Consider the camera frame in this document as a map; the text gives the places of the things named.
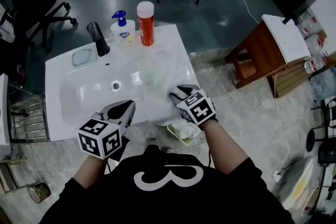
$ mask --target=water bottle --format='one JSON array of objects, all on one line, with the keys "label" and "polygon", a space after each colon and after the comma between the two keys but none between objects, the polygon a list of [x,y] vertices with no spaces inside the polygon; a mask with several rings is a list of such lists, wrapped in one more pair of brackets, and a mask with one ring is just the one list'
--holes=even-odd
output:
[{"label": "water bottle", "polygon": [[312,55],[317,55],[325,44],[325,39],[322,35],[311,35],[306,39],[307,47]]},{"label": "water bottle", "polygon": [[328,62],[328,54],[325,52],[323,55],[315,55],[304,63],[304,68],[308,74],[312,74],[320,70]]},{"label": "water bottle", "polygon": [[315,16],[311,16],[308,13],[303,16],[303,20],[299,23],[298,28],[304,38],[317,33],[322,29],[321,24],[317,21]]}]

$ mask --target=blue pump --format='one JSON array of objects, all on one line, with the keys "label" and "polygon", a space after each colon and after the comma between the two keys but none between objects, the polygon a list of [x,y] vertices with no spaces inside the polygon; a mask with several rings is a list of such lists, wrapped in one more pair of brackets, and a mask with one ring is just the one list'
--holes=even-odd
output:
[{"label": "blue pump", "polygon": [[123,10],[117,11],[113,16],[112,19],[119,18],[118,25],[119,26],[125,26],[126,25],[126,19],[125,19],[126,12]]}]

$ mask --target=orange bottle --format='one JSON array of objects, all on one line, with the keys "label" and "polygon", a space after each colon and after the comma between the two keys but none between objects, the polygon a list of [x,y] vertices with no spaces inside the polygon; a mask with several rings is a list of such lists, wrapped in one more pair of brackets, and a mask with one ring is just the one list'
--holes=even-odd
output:
[{"label": "orange bottle", "polygon": [[152,2],[140,2],[136,8],[139,20],[141,43],[150,46],[154,43],[154,5]]}]

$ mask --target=sink basin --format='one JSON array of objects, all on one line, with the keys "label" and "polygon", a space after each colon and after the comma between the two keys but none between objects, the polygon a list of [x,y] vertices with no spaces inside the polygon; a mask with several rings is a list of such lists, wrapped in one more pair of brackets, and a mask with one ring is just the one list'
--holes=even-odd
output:
[{"label": "sink basin", "polygon": [[146,66],[151,55],[165,46],[179,56],[185,83],[198,84],[194,70],[175,25],[155,28],[155,42],[146,47],[118,47],[113,38],[106,39],[110,52],[93,61],[73,66],[72,56],[81,50],[96,50],[91,43],[46,61],[46,110],[50,140],[76,137],[79,122],[89,119],[106,105],[133,100],[136,111],[132,124],[147,121],[143,82],[139,67]]},{"label": "sink basin", "polygon": [[129,63],[121,67],[98,64],[68,73],[59,85],[62,119],[77,124],[83,116],[91,117],[92,111],[99,112],[107,104],[121,100],[134,100],[138,108],[141,102],[138,74]]}]

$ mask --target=concrete floor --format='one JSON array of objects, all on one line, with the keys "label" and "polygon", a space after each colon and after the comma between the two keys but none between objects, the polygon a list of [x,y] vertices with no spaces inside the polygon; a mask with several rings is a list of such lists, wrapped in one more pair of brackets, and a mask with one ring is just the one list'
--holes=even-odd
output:
[{"label": "concrete floor", "polygon": [[[267,79],[260,79],[236,90],[231,79],[233,67],[222,61],[204,60],[206,53],[190,55],[200,86],[212,98],[216,117],[229,135],[245,150],[255,165],[263,172],[262,178],[270,191],[279,187],[272,177],[297,158],[316,156],[320,143],[312,152],[305,149],[308,131],[322,122],[319,110],[310,110],[313,104],[309,82],[294,89],[281,99],[274,100]],[[192,154],[208,165],[208,146],[203,134],[186,147],[162,126],[149,122],[132,125],[125,136],[130,139],[122,159],[143,153],[145,141],[156,137],[161,146],[169,146],[177,153]],[[316,132],[322,138],[323,130]],[[58,199],[64,184],[76,173],[87,157],[79,149],[76,138],[64,141],[21,145],[15,149],[27,162],[12,165],[20,186],[45,182],[52,195],[41,204],[28,196],[26,189],[0,195],[0,206],[13,223],[37,223],[48,208]],[[116,163],[109,160],[112,169]],[[321,168],[314,162],[315,171],[309,186],[318,184]],[[307,218],[291,210],[296,223]]]},{"label": "concrete floor", "polygon": [[[34,92],[44,92],[44,62],[68,50],[91,42],[86,26],[98,22],[104,36],[110,37],[111,16],[123,9],[127,19],[136,20],[137,4],[152,1],[155,4],[155,26],[177,24],[187,52],[216,48],[233,48],[256,26],[248,15],[242,0],[57,0],[69,2],[69,16],[77,18],[73,28],[70,22],[50,26],[48,44],[53,47],[47,54],[39,46],[41,33],[34,39],[36,47],[29,49],[26,66],[26,87]],[[272,0],[245,0],[250,12],[260,21],[262,14],[281,15]],[[61,9],[57,16],[64,16]]]}]

